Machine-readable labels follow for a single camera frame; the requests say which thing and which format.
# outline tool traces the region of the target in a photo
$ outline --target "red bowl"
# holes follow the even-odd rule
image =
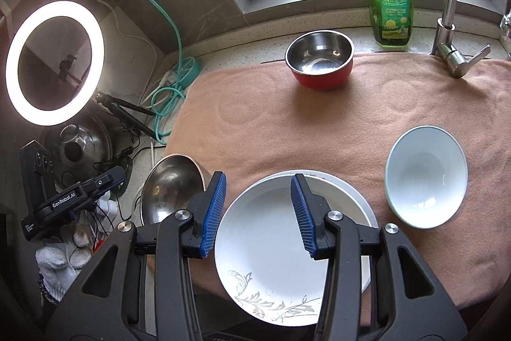
[[[313,31],[295,39],[286,50],[286,64],[295,78],[315,90],[342,86],[353,68],[353,42],[329,29]]]

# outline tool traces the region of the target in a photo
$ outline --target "white plate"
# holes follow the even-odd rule
[[[282,326],[317,323],[328,263],[311,259],[303,248],[290,195],[295,173],[304,173],[312,192],[325,197],[333,210],[342,211],[358,224],[377,226],[369,205],[353,187],[318,171],[271,175],[232,203],[215,242],[220,281],[246,312]],[[364,290],[370,282],[369,259],[362,257],[361,263]]]
[[[419,229],[449,220],[463,201],[467,182],[467,161],[460,145],[436,126],[417,126],[403,134],[385,167],[390,208]]]

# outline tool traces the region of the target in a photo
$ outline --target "green hose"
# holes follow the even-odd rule
[[[173,109],[176,106],[177,99],[185,99],[185,95],[182,93],[184,89],[186,89],[192,81],[198,76],[198,73],[200,71],[200,67],[193,57],[187,57],[182,58],[183,55],[183,46],[181,43],[181,36],[179,35],[179,30],[177,29],[176,24],[174,21],[172,21],[172,18],[170,18],[169,14],[156,2],[155,0],[148,0],[153,4],[153,6],[169,21],[170,25],[174,29],[174,32],[176,33],[176,39],[177,39],[177,46],[179,51],[179,56],[177,60],[177,70],[176,70],[176,81],[171,87],[163,87],[159,90],[155,91],[152,98],[151,98],[151,109],[155,114],[154,117],[154,132],[156,133],[156,140],[160,143],[165,145],[166,143],[163,142],[162,137],[169,136],[169,132],[163,132],[160,133],[159,131],[159,125],[162,119],[169,114],[172,113]],[[156,98],[159,94],[165,92],[165,91],[171,91],[173,94],[170,96],[167,101],[165,101],[160,109],[156,109],[154,107],[154,104],[157,102]]]

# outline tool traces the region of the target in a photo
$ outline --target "plate with gray leaf pattern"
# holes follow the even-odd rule
[[[377,227],[367,201],[351,185],[319,171],[285,171],[247,188],[227,209],[218,228],[215,263],[222,285],[244,311],[270,324],[316,324],[323,300],[327,260],[303,248],[291,203],[291,177],[303,173],[311,190],[332,210]],[[370,264],[361,257],[364,291]]]

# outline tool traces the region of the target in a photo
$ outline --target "countertop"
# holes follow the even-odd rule
[[[387,51],[382,48],[374,39],[370,27],[359,28],[343,28],[341,32],[349,36],[355,46],[356,52],[380,52]],[[429,54],[435,36],[435,29],[433,28],[414,28],[407,47],[401,49],[389,49],[392,51],[407,51],[422,54]],[[237,45],[229,48],[220,49],[215,52],[206,53],[196,57],[201,63],[203,74],[204,72],[214,71],[223,68],[243,67],[258,63],[265,63],[271,61],[278,61],[284,58],[284,53],[287,46],[297,37],[297,34],[277,36],[274,38],[267,38],[260,41],[254,41]],[[474,55],[481,48],[490,44],[492,51],[489,58],[506,59],[507,53],[498,40],[487,38],[481,35],[473,35],[467,33],[456,33],[454,36],[454,44],[456,47],[466,55]],[[171,130],[179,113],[180,106],[171,115],[166,123],[164,130]],[[150,141],[148,138],[142,140],[141,147],[149,146]],[[154,162],[160,160],[164,155],[164,148],[155,149]],[[132,211],[134,198],[139,187],[144,183],[152,169],[152,159],[150,150],[145,150],[137,156],[133,163],[133,171],[131,180],[128,185],[126,193],[120,198],[121,209],[124,216]],[[114,224],[121,221],[118,216]],[[137,225],[141,225],[139,206],[133,214],[132,221]],[[148,277],[147,285],[150,288],[153,285],[152,279]],[[148,330],[154,325],[154,302],[152,296],[146,299],[146,320]]]

